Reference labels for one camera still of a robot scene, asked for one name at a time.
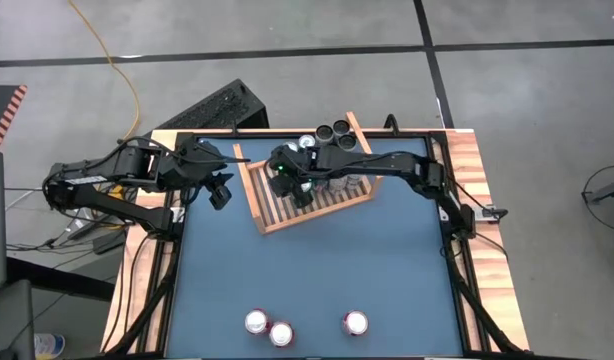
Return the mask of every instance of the black cable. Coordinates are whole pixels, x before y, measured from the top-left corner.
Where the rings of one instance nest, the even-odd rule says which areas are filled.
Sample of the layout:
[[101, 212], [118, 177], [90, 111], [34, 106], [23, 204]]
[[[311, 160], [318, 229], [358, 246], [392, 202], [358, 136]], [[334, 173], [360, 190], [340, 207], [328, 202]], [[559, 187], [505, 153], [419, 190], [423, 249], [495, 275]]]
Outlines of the black cable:
[[[80, 210], [82, 210], [82, 208], [80, 208], [80, 209], [76, 210], [76, 213], [74, 214], [74, 216], [78, 216], [78, 214], [80, 213]], [[60, 238], [61, 238], [63, 235], [65, 235], [65, 234], [67, 233], [67, 229], [71, 228], [71, 225], [72, 225], [74, 222], [76, 222], [76, 219], [71, 219], [71, 220], [69, 220], [69, 223], [67, 224], [67, 226], [65, 226], [65, 228], [63, 228], [63, 231], [61, 231], [61, 233], [60, 233], [58, 236], [54, 237], [54, 239], [55, 239], [54, 241], [58, 241], [58, 240], [60, 240]], [[59, 244], [59, 245], [62, 245], [62, 244], [64, 244], [64, 243], [65, 243], [65, 242], [67, 242], [67, 241], [69, 241], [69, 239], [65, 240], [64, 242], [62, 242], [62, 243], [61, 243], [61, 244]]]
[[494, 240], [488, 238], [487, 236], [480, 234], [480, 233], [476, 233], [476, 236], [482, 238], [483, 240], [487, 241], [488, 243], [490, 243], [492, 246], [498, 248], [500, 250], [500, 252], [503, 253], [503, 255], [505, 255], [505, 258], [507, 260], [509, 260], [509, 256], [507, 255], [507, 250], [505, 250], [504, 247], [500, 246], [500, 244], [498, 244], [497, 242], [495, 242]]
[[[127, 227], [129, 226], [129, 224], [124, 224], [124, 225], [120, 225], [121, 227]], [[123, 234], [123, 232], [118, 232], [118, 236], [121, 236]], [[17, 251], [17, 252], [25, 252], [25, 251], [38, 251], [38, 252], [48, 252], [48, 253], [56, 253], [56, 254], [69, 254], [68, 253], [60, 253], [57, 252], [57, 250], [65, 250], [65, 249], [69, 249], [69, 248], [73, 248], [73, 247], [78, 247], [78, 246], [83, 246], [83, 245], [89, 245], [91, 243], [93, 243], [93, 239], [92, 240], [86, 240], [86, 241], [81, 241], [78, 243], [74, 243], [74, 244], [65, 244], [65, 243], [61, 243], [59, 245], [53, 246], [53, 242], [55, 241], [56, 238], [51, 238], [47, 241], [45, 241], [43, 244], [41, 245], [32, 245], [32, 244], [7, 244], [7, 250], [8, 251]], [[84, 249], [81, 250], [77, 250], [74, 252], [82, 252], [82, 251], [87, 251]]]
[[193, 203], [196, 200], [196, 198], [198, 197], [199, 193], [200, 193], [200, 187], [199, 186], [194, 189], [194, 193], [192, 194], [191, 197], [189, 196], [188, 189], [181, 191], [180, 204], [183, 205], [183, 206], [187, 206], [187, 205]]
[[[7, 251], [24, 252], [26, 250], [7, 249]], [[29, 251], [37, 251], [43, 254], [68, 255], [68, 254], [78, 254], [78, 253], [88, 252], [88, 251], [91, 251], [91, 248], [81, 249], [81, 250], [71, 250], [71, 251], [56, 251], [56, 250], [29, 250]]]
[[[605, 166], [604, 168], [596, 171], [595, 173], [592, 174], [592, 176], [589, 177], [589, 179], [587, 179], [587, 182], [585, 182], [585, 187], [583, 187], [583, 195], [585, 193], [587, 193], [587, 187], [589, 187], [589, 183], [591, 182], [591, 180], [593, 178], [596, 177], [596, 175], [600, 174], [601, 172], [605, 171], [605, 170], [609, 170], [609, 169], [614, 169], [614, 165], [609, 165], [609, 166]], [[591, 216], [594, 217], [594, 219], [596, 219], [596, 221], [598, 221], [599, 223], [605, 225], [606, 227], [614, 230], [614, 226], [610, 225], [608, 223], [606, 223], [605, 221], [603, 221], [601, 218], [598, 217], [598, 215], [594, 214], [594, 212], [591, 210], [591, 207], [589, 206], [589, 203], [587, 201], [585, 202], [585, 207], [587, 208], [587, 211], [589, 211], [589, 213], [591, 214]]]
[[[118, 275], [114, 275], [114, 276], [110, 276], [108, 278], [105, 279], [101, 279], [100, 281], [109, 281], [113, 278], [115, 278]], [[40, 313], [38, 313], [38, 315], [34, 316], [33, 319], [31, 319], [30, 322], [27, 323], [27, 325], [25, 325], [25, 327], [23, 327], [18, 334], [16, 334], [16, 336], [14, 336], [14, 338], [12, 339], [11, 343], [9, 344], [8, 348], [11, 348], [12, 345], [14, 345], [14, 343], [16, 342], [16, 340], [18, 339], [18, 337], [31, 325], [33, 324], [36, 320], [38, 320], [39, 317], [41, 317], [43, 314], [45, 314], [47, 311], [49, 311], [49, 309], [51, 309], [54, 305], [56, 305], [56, 303], [58, 303], [58, 301], [60, 301], [60, 299], [62, 299], [63, 297], [67, 296], [67, 295], [71, 295], [72, 293], [64, 293], [62, 295], [60, 295], [59, 297], [56, 298], [56, 300], [54, 300], [51, 304], [47, 305], [47, 307], [45, 309], [43, 309], [43, 311], [41, 311]]]
[[471, 199], [471, 201], [473, 201], [474, 203], [476, 203], [476, 205], [478, 205], [481, 209], [483, 210], [488, 210], [483, 204], [480, 203], [480, 201], [476, 200], [475, 197], [473, 197], [470, 193], [467, 192], [467, 190], [465, 190], [464, 187], [462, 187], [458, 181], [456, 181], [456, 179], [454, 179], [453, 177], [447, 175], [447, 179], [451, 180], [451, 182], [454, 183], [454, 185], [456, 185], [457, 188], [460, 189], [460, 191], [463, 192], [463, 194], [467, 195], [468, 198]]
[[169, 262], [167, 271], [165, 272], [165, 275], [163, 276], [163, 278], [160, 280], [160, 284], [156, 288], [156, 291], [154, 291], [152, 296], [146, 302], [145, 307], [141, 310], [138, 317], [136, 317], [136, 320], [134, 321], [134, 323], [131, 325], [129, 330], [123, 335], [120, 341], [113, 348], [105, 352], [105, 355], [126, 354], [127, 351], [129, 351], [135, 339], [138, 337], [140, 331], [143, 329], [145, 324], [151, 319], [153, 311], [160, 303], [160, 300], [162, 299], [162, 297], [165, 295], [165, 293], [167, 293], [167, 291], [173, 288], [174, 276], [175, 276], [176, 269], [177, 269], [177, 263], [178, 263], [177, 257], [174, 257]]
[[464, 299], [467, 301], [469, 306], [472, 308], [476, 319], [480, 320], [485, 327], [485, 330], [489, 333], [496, 346], [502, 352], [520, 352], [522, 351], [518, 346], [514, 345], [507, 335], [500, 330], [494, 319], [492, 319], [491, 315], [487, 312], [487, 310], [483, 307], [481, 301], [474, 295], [473, 291], [467, 284], [467, 280], [461, 275], [460, 270], [458, 270], [458, 265], [456, 264], [455, 259], [449, 258], [449, 276], [450, 282], [453, 287], [457, 288], [458, 291], [463, 295]]
[[[87, 256], [87, 255], [89, 255], [89, 254], [93, 253], [93, 252], [94, 252], [94, 251], [93, 251], [93, 250], [91, 250], [91, 251], [89, 251], [87, 254], [83, 254], [83, 255], [80, 255], [80, 256], [76, 256], [76, 257], [75, 257], [75, 258], [73, 258], [73, 259], [67, 260], [67, 261], [65, 261], [65, 262], [62, 262], [62, 263], [60, 263], [60, 264], [58, 264], [58, 265], [56, 265], [56, 266], [52, 267], [52, 269], [54, 269], [54, 270], [55, 270], [55, 269], [57, 269], [57, 268], [59, 268], [59, 267], [61, 267], [61, 266], [63, 266], [63, 265], [66, 265], [66, 264], [69, 264], [70, 262], [76, 261], [76, 260], [78, 260], [78, 259], [80, 259], [80, 258], [82, 258], [82, 257], [85, 257], [85, 256]], [[26, 325], [25, 325], [25, 326], [24, 326], [22, 329], [20, 329], [20, 331], [18, 332], [18, 334], [16, 334], [16, 336], [14, 336], [14, 338], [11, 340], [11, 343], [9, 344], [9, 346], [8, 346], [7, 348], [11, 348], [11, 347], [12, 347], [12, 345], [14, 345], [14, 342], [16, 342], [16, 340], [18, 339], [18, 337], [19, 337], [19, 336], [20, 336], [20, 335], [21, 335], [21, 334], [22, 334], [22, 333], [25, 331], [25, 329], [27, 329], [27, 328], [28, 328], [28, 327], [29, 327], [31, 324], [33, 324], [33, 323], [34, 323], [34, 321], [35, 321], [36, 319], [38, 319], [38, 318], [39, 318], [41, 315], [43, 315], [43, 314], [44, 314], [44, 313], [46, 313], [46, 312], [47, 312], [49, 309], [51, 309], [51, 307], [52, 307], [52, 306], [56, 305], [56, 303], [57, 303], [57, 302], [58, 302], [60, 299], [62, 299], [63, 297], [65, 297], [65, 296], [67, 296], [67, 295], [71, 295], [71, 293], [64, 293], [64, 294], [60, 295], [60, 296], [59, 296], [59, 297], [58, 297], [56, 300], [54, 300], [54, 302], [52, 302], [51, 304], [49, 304], [49, 306], [47, 306], [47, 307], [46, 307], [46, 308], [45, 308], [43, 311], [41, 311], [41, 312], [40, 312], [38, 315], [34, 316], [34, 318], [33, 318], [33, 319], [31, 319], [31, 321], [29, 321], [29, 322], [28, 322], [28, 323], [27, 323], [27, 324], [26, 324]]]
[[138, 249], [136, 249], [136, 253], [134, 254], [134, 259], [131, 261], [131, 269], [129, 272], [129, 296], [127, 297], [127, 311], [125, 312], [125, 331], [124, 332], [127, 332], [127, 323], [129, 322], [129, 307], [131, 304], [131, 288], [134, 282], [134, 270], [136, 269], [136, 262], [137, 262], [136, 260], [140, 256], [140, 250], [143, 248], [143, 245], [145, 244], [145, 242], [147, 242], [148, 236], [149, 235], [145, 235], [143, 240], [140, 242], [140, 245], [138, 245]]
[[447, 256], [447, 249], [445, 248], [445, 246], [441, 246], [439, 252], [440, 252], [440, 256], [444, 257], [445, 259], [455, 259], [458, 257], [458, 255], [463, 253], [463, 249], [462, 247], [458, 249], [458, 252], [455, 253], [453, 256]]
[[118, 326], [118, 319], [120, 318], [120, 311], [123, 307], [123, 279], [125, 278], [125, 247], [123, 247], [122, 257], [120, 258], [120, 294], [118, 297], [118, 311], [116, 311], [116, 317], [114, 319], [114, 324], [111, 326], [111, 331], [109, 331], [109, 336], [107, 336], [107, 340], [104, 341], [102, 351], [104, 352], [109, 345], [109, 341], [111, 337], [114, 335], [116, 331], [116, 326]]

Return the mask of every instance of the wire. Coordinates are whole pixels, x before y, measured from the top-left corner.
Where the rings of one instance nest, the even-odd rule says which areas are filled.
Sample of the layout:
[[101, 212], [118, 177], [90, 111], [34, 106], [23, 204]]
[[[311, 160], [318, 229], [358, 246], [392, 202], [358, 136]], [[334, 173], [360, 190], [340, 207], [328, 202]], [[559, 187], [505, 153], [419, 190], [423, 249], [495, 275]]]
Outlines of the wire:
[[447, 256], [447, 249], [443, 245], [443, 246], [440, 247], [439, 252], [440, 252], [440, 256], [444, 257], [445, 259], [455, 259], [455, 258], [458, 257], [458, 255], [463, 253], [463, 249], [459, 248], [457, 253], [453, 254], [452, 256]]
[[[21, 250], [18, 250], [18, 249], [7, 249], [7, 251], [20, 252]], [[39, 253], [43, 253], [43, 254], [68, 255], [68, 254], [78, 254], [78, 253], [88, 252], [88, 251], [91, 251], [91, 249], [89, 248], [89, 249], [80, 249], [80, 250], [72, 250], [72, 251], [35, 250], [35, 249], [31, 249], [29, 251], [38, 251]]]
[[75, 257], [75, 258], [73, 258], [73, 259], [69, 259], [69, 260], [67, 260], [67, 261], [61, 262], [60, 264], [58, 264], [58, 265], [54, 266], [52, 269], [56, 269], [56, 268], [61, 267], [61, 266], [63, 266], [63, 265], [67, 265], [67, 264], [72, 263], [72, 262], [74, 262], [74, 261], [76, 261], [76, 260], [78, 260], [78, 259], [82, 259], [82, 258], [84, 258], [85, 256], [87, 256], [87, 255], [89, 255], [89, 254], [92, 254], [93, 252], [94, 252], [94, 250], [89, 250], [89, 251], [88, 251], [88, 252], [86, 252], [85, 254], [82, 254], [82, 255], [76, 256], [76, 257]]
[[465, 190], [464, 187], [462, 187], [458, 181], [456, 181], [456, 179], [454, 179], [453, 177], [447, 175], [447, 179], [451, 180], [451, 182], [454, 183], [454, 185], [456, 185], [457, 188], [460, 189], [460, 191], [462, 191], [465, 195], [467, 195], [468, 198], [471, 199], [471, 201], [473, 201], [474, 203], [476, 203], [476, 205], [478, 205], [481, 209], [483, 210], [488, 210], [483, 204], [480, 203], [480, 201], [476, 200], [475, 197], [473, 197], [470, 193], [467, 192], [467, 190]]
[[[181, 220], [181, 219], [184, 217], [184, 215], [185, 215], [185, 211], [181, 211], [181, 212], [178, 214], [178, 217], [176, 218], [176, 220], [174, 221], [174, 223], [178, 223], [178, 222], [179, 222], [179, 221], [180, 221], [180, 220]], [[131, 268], [131, 272], [130, 272], [130, 274], [129, 274], [129, 282], [130, 282], [130, 283], [131, 283], [131, 281], [132, 281], [131, 279], [132, 279], [132, 277], [133, 277], [133, 275], [134, 275], [134, 272], [133, 272], [133, 270], [134, 270], [134, 265], [135, 265], [135, 263], [134, 263], [134, 262], [135, 262], [135, 261], [136, 261], [136, 259], [138, 258], [138, 254], [139, 254], [139, 252], [140, 252], [140, 248], [142, 247], [142, 245], [143, 245], [143, 243], [145, 242], [145, 240], [146, 240], [146, 239], [147, 239], [147, 236], [145, 236], [145, 237], [143, 238], [143, 240], [141, 241], [140, 245], [138, 245], [138, 249], [136, 250], [136, 255], [134, 256], [134, 259], [133, 259], [133, 261], [132, 261], [132, 268]], [[163, 279], [161, 279], [161, 285], [162, 285], [162, 284], [165, 282], [165, 278], [167, 278], [167, 276], [168, 276], [168, 275], [167, 275], [167, 274], [165, 274], [165, 275], [164, 275], [164, 277], [163, 277]], [[121, 274], [121, 279], [120, 279], [120, 280], [121, 280], [121, 292], [120, 292], [120, 293], [121, 293], [121, 298], [122, 298], [122, 274]], [[128, 321], [127, 321], [127, 316], [128, 316], [128, 314], [129, 314], [129, 304], [131, 303], [131, 285], [130, 285], [130, 287], [129, 287], [129, 295], [130, 295], [130, 296], [129, 296], [129, 298], [128, 298], [128, 302], [127, 302], [127, 313], [125, 314], [125, 332], [127, 332], [127, 322], [128, 322]], [[105, 342], [105, 345], [102, 347], [102, 349], [103, 349], [103, 353], [105, 352], [105, 349], [107, 348], [107, 345], [108, 345], [108, 343], [109, 343], [109, 339], [111, 338], [111, 335], [113, 334], [113, 332], [114, 332], [114, 330], [115, 330], [115, 328], [116, 328], [116, 325], [118, 324], [118, 317], [120, 316], [120, 309], [121, 309], [121, 305], [118, 305], [118, 311], [116, 312], [116, 319], [114, 320], [114, 325], [113, 325], [112, 330], [111, 330], [111, 332], [110, 332], [109, 338], [108, 338], [108, 339], [107, 339], [107, 341]], [[119, 342], [118, 344], [116, 344], [116, 345], [114, 346], [114, 348], [118, 347], [119, 345], [120, 345], [120, 342]]]
[[[108, 281], [113, 279], [115, 276], [110, 276], [106, 279], [101, 279], [100, 281]], [[31, 325], [33, 324], [36, 320], [38, 320], [39, 317], [43, 316], [47, 311], [49, 311], [49, 309], [51, 309], [54, 305], [56, 305], [56, 303], [58, 303], [58, 301], [60, 301], [60, 299], [62, 299], [63, 297], [67, 296], [67, 295], [71, 295], [73, 293], [64, 293], [61, 294], [59, 297], [56, 298], [56, 300], [54, 300], [51, 304], [47, 305], [47, 307], [45, 307], [43, 309], [43, 311], [39, 312], [36, 316], [34, 316], [33, 319], [31, 319], [30, 322], [28, 322], [19, 332], [18, 334], [16, 334], [16, 336], [14, 336], [14, 338], [11, 340], [11, 343], [9, 344], [9, 346], [7, 347], [8, 349], [11, 348], [14, 343], [16, 342], [16, 340], [18, 339], [18, 337], [20, 337], [20, 335]]]
[[[121, 225], [121, 227], [124, 228], [129, 225], [130, 224], [125, 224], [125, 225]], [[124, 234], [124, 231], [118, 231], [117, 236], [121, 236], [123, 234]], [[58, 250], [65, 250], [65, 249], [70, 249], [74, 247], [90, 245], [95, 240], [95, 239], [91, 239], [91, 240], [81, 241], [81, 242], [74, 243], [74, 244], [61, 243], [59, 245], [53, 246], [52, 244], [57, 239], [58, 238], [51, 238], [40, 245], [20, 244], [20, 243], [19, 244], [7, 244], [7, 251], [15, 251], [15, 252], [38, 251], [41, 253], [54, 253], [54, 254], [64, 255], [64, 254], [72, 254], [72, 253], [83, 252], [83, 251], [88, 251], [88, 250], [79, 249], [79, 250], [74, 250], [74, 251], [69, 251], [69, 252], [59, 252]]]
[[494, 240], [488, 238], [487, 236], [480, 234], [480, 233], [476, 233], [476, 236], [480, 237], [481, 239], [485, 240], [486, 242], [488, 242], [489, 244], [491, 244], [493, 247], [498, 248], [498, 250], [500, 250], [500, 252], [503, 253], [503, 255], [505, 255], [505, 258], [507, 260], [509, 260], [509, 255], [507, 255], [507, 250], [505, 250], [504, 247], [502, 247], [499, 243], [495, 242]]
[[194, 193], [191, 195], [191, 197], [189, 196], [189, 189], [182, 191], [180, 193], [180, 204], [183, 206], [187, 206], [193, 203], [194, 201], [196, 201], [196, 198], [198, 197], [199, 193], [200, 193], [200, 186], [197, 186], [194, 189]]
[[[591, 180], [593, 178], [596, 177], [596, 175], [600, 174], [601, 172], [605, 171], [605, 170], [609, 170], [609, 169], [614, 169], [614, 165], [609, 165], [609, 166], [605, 166], [604, 168], [596, 171], [595, 173], [592, 174], [592, 176], [589, 177], [589, 179], [587, 179], [587, 182], [585, 182], [585, 187], [583, 187], [583, 195], [585, 195], [587, 193], [587, 187], [589, 187], [589, 183], [591, 182]], [[603, 221], [601, 218], [598, 217], [598, 215], [594, 214], [594, 212], [591, 210], [591, 207], [589, 206], [589, 203], [587, 201], [584, 201], [585, 203], [585, 207], [587, 208], [587, 211], [589, 211], [589, 213], [591, 214], [591, 216], [594, 217], [594, 219], [596, 219], [596, 221], [598, 221], [599, 223], [605, 225], [606, 227], [614, 230], [614, 226], [608, 224], [607, 222]]]
[[27, 198], [29, 195], [33, 194], [36, 191], [41, 191], [42, 188], [36, 188], [36, 189], [30, 189], [27, 190], [26, 193], [22, 194], [21, 196], [19, 196], [16, 200], [12, 201], [9, 203], [9, 205], [5, 206], [5, 212], [7, 212], [9, 209], [11, 209], [14, 205], [18, 204], [19, 202], [23, 201], [25, 198]]
[[143, 245], [145, 245], [145, 242], [147, 241], [147, 237], [149, 235], [145, 235], [145, 237], [143, 238], [143, 240], [140, 242], [140, 245], [138, 245], [138, 249], [136, 249], [136, 253], [134, 254], [134, 259], [131, 262], [131, 271], [129, 272], [129, 295], [127, 298], [127, 311], [125, 312], [125, 331], [127, 332], [127, 323], [129, 322], [129, 306], [131, 304], [131, 289], [132, 289], [132, 285], [134, 282], [134, 270], [136, 270], [136, 260], [138, 259], [138, 256], [140, 255], [140, 250], [143, 248]]
[[131, 81], [129, 80], [127, 75], [125, 75], [125, 73], [123, 73], [122, 70], [120, 70], [116, 66], [116, 64], [114, 64], [114, 61], [112, 60], [111, 55], [109, 55], [109, 51], [107, 51], [107, 47], [105, 46], [105, 43], [100, 38], [100, 36], [96, 32], [96, 30], [94, 30], [94, 28], [91, 26], [91, 24], [89, 23], [89, 20], [87, 20], [87, 18], [85, 17], [85, 15], [83, 15], [82, 12], [80, 12], [80, 9], [78, 9], [78, 6], [76, 6], [76, 4], [74, 4], [74, 2], [72, 0], [67, 0], [67, 1], [69, 2], [69, 5], [74, 9], [74, 11], [76, 11], [76, 14], [78, 14], [78, 16], [80, 16], [80, 18], [83, 20], [83, 23], [85, 23], [85, 26], [87, 26], [87, 28], [92, 33], [92, 35], [94, 35], [96, 40], [98, 40], [98, 43], [100, 44], [100, 47], [105, 52], [105, 57], [107, 58], [107, 62], [109, 62], [109, 65], [112, 67], [112, 69], [114, 69], [118, 74], [120, 74], [120, 76], [123, 77], [123, 79], [125, 80], [125, 82], [129, 86], [129, 89], [131, 90], [132, 95], [134, 96], [134, 106], [136, 108], [135, 109], [136, 116], [134, 117], [134, 122], [131, 125], [131, 128], [129, 128], [129, 130], [127, 131], [125, 136], [123, 136], [123, 139], [127, 139], [128, 137], [133, 135], [134, 131], [138, 127], [138, 124], [140, 124], [140, 102], [138, 101], [138, 93], [136, 92], [136, 89], [134, 88], [134, 85], [131, 83]]

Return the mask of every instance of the wooden crate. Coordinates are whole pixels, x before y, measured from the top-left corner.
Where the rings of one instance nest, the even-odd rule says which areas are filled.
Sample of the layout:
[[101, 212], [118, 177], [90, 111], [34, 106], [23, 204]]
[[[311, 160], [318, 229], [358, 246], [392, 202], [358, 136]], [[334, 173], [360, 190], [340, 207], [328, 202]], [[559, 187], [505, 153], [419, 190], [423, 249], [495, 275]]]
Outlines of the wooden crate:
[[[362, 150], [371, 153], [371, 148], [353, 113], [347, 113], [347, 121], [354, 130]], [[234, 154], [238, 158], [244, 157], [239, 144], [234, 144]], [[279, 198], [274, 195], [268, 183], [268, 176], [265, 174], [265, 161], [253, 164], [239, 163], [238, 169], [243, 179], [252, 218], [261, 234], [268, 234], [371, 200], [381, 182], [381, 177], [376, 177], [371, 184], [366, 176], [362, 176], [360, 185], [355, 189], [345, 189], [335, 196], [327, 190], [314, 192], [314, 201], [305, 208], [297, 209], [289, 196]], [[267, 171], [270, 177], [276, 175], [272, 174], [271, 169]]]

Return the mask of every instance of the concrete floor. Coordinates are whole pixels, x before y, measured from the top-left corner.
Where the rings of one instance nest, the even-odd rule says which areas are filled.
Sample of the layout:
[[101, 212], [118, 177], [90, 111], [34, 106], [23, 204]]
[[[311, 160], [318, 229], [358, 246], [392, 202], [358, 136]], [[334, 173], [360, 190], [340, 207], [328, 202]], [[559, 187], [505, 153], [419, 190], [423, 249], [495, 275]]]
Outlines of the concrete floor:
[[[78, 4], [116, 55], [422, 43], [407, 0]], [[436, 44], [614, 38], [609, 0], [424, 4]], [[0, 60], [101, 55], [66, 1], [0, 1]], [[476, 129], [494, 200], [510, 210], [502, 232], [532, 349], [614, 359], [614, 231], [586, 213], [579, 195], [589, 175], [614, 164], [614, 47], [439, 53], [438, 61], [455, 125]], [[272, 127], [315, 126], [346, 110], [365, 125], [381, 125], [391, 112], [402, 126], [440, 127], [423, 53], [122, 68], [139, 92], [139, 133], [238, 77], [265, 102]], [[0, 68], [0, 84], [20, 83], [29, 92], [2, 147], [8, 186], [39, 186], [56, 161], [104, 155], [133, 118], [129, 90], [107, 66]], [[594, 183], [612, 178], [608, 172]], [[19, 207], [46, 209], [37, 195]], [[614, 224], [614, 201], [598, 211]], [[67, 223], [23, 209], [7, 221], [12, 243], [41, 243]], [[66, 260], [24, 256], [46, 265]], [[85, 258], [74, 267], [88, 264], [81, 271], [97, 276], [118, 259]], [[70, 356], [92, 355], [106, 310], [65, 299], [37, 330], [77, 339]], [[65, 321], [76, 312], [89, 321]]]

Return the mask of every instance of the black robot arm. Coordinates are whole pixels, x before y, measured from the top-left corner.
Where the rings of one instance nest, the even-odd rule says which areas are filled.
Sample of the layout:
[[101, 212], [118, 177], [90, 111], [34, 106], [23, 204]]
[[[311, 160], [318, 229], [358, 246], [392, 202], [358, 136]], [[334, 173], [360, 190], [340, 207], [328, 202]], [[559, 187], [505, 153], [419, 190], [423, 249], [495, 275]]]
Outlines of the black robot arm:
[[474, 236], [475, 216], [470, 206], [460, 204], [447, 187], [447, 174], [438, 162], [405, 151], [386, 154], [347, 152], [337, 146], [308, 147], [293, 151], [283, 145], [275, 148], [268, 160], [278, 175], [270, 181], [278, 196], [293, 195], [298, 207], [309, 205], [313, 198], [300, 184], [329, 180], [345, 175], [396, 176], [407, 182], [416, 193], [436, 200], [449, 218], [452, 234], [459, 238]]
[[134, 221], [150, 235], [172, 240], [179, 234], [174, 231], [171, 209], [145, 208], [98, 192], [93, 185], [111, 183], [147, 192], [194, 190], [193, 198], [205, 187], [211, 204], [220, 210], [231, 198], [225, 183], [233, 175], [215, 172], [227, 167], [226, 163], [241, 161], [249, 160], [226, 157], [210, 143], [194, 138], [172, 151], [154, 140], [134, 137], [104, 158], [54, 164], [42, 188], [49, 205], [60, 212], [88, 207]]

